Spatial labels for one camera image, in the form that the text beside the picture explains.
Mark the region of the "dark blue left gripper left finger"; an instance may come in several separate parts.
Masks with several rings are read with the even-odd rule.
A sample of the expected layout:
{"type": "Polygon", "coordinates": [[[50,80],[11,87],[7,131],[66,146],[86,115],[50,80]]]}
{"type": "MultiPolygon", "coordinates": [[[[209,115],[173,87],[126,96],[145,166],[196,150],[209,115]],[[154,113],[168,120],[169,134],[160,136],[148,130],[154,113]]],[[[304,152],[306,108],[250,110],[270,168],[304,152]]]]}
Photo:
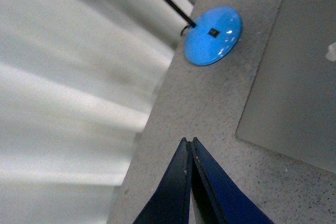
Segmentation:
{"type": "Polygon", "coordinates": [[[182,138],[156,191],[134,223],[189,223],[193,158],[182,138]]]}

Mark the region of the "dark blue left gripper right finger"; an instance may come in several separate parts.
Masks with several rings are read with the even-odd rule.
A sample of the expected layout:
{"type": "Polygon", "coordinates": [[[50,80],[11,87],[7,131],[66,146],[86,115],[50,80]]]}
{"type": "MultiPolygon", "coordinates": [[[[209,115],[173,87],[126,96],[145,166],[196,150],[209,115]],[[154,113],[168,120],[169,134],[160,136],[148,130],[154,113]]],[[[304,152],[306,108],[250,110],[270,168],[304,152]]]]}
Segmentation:
{"type": "Polygon", "coordinates": [[[192,155],[204,210],[215,223],[273,223],[232,181],[204,145],[193,138],[192,155]]]}

